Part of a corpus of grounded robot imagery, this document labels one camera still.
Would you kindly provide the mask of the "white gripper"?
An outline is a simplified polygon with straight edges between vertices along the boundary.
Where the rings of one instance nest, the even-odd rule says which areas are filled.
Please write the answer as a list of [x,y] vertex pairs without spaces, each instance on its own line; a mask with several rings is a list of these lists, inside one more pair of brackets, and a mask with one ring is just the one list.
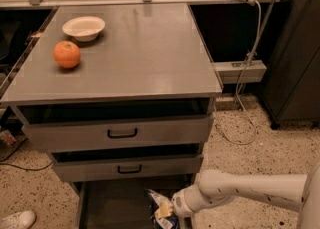
[[154,212],[157,220],[170,217],[175,213],[178,217],[191,217],[200,204],[200,191],[197,186],[189,186],[176,192],[172,202],[163,202]]

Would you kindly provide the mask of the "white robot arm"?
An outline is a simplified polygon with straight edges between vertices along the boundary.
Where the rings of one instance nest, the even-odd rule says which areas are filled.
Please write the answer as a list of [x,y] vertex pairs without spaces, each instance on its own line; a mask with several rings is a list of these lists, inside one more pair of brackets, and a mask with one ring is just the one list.
[[292,175],[234,175],[208,169],[172,198],[148,194],[155,229],[180,229],[185,218],[236,197],[296,211],[297,229],[320,229],[320,163],[308,174]]

